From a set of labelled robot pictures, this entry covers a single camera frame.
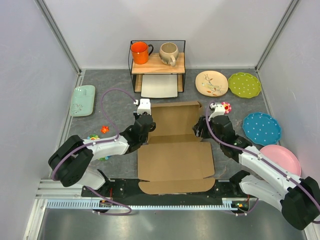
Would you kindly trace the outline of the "brown cardboard box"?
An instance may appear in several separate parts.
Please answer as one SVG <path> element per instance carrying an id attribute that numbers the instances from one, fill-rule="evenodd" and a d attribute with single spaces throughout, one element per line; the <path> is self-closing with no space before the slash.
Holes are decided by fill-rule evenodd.
<path id="1" fill-rule="evenodd" d="M 137 151 L 139 188 L 148 195 L 206 192 L 215 184 L 211 144 L 195 136 L 203 114 L 198 101 L 155 103 L 156 123 Z"/>

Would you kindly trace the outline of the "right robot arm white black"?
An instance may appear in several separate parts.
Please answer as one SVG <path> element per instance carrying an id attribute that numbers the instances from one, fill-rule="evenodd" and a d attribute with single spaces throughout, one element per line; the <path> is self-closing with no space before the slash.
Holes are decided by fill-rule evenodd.
<path id="1" fill-rule="evenodd" d="M 225 156 L 260 176 L 257 179 L 244 171 L 237 173 L 238 179 L 229 184 L 233 196 L 247 194 L 268 203 L 298 230 L 320 223 L 320 187 L 315 179 L 302 178 L 272 162 L 235 133 L 226 115 L 201 116 L 192 129 L 196 137 L 214 139 Z"/>

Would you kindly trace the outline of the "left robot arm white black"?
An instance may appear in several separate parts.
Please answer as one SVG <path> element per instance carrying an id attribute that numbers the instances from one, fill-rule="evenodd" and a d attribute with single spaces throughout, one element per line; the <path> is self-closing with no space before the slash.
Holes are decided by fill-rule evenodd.
<path id="1" fill-rule="evenodd" d="M 48 160 L 52 169 L 51 178 L 64 187 L 83 185 L 99 197 L 104 197 L 110 191 L 107 177 L 92 167 L 90 162 L 135 152 L 147 142 L 149 133 L 155 128 L 156 123 L 151 115 L 137 114 L 134 124 L 113 137 L 90 140 L 72 135 Z"/>

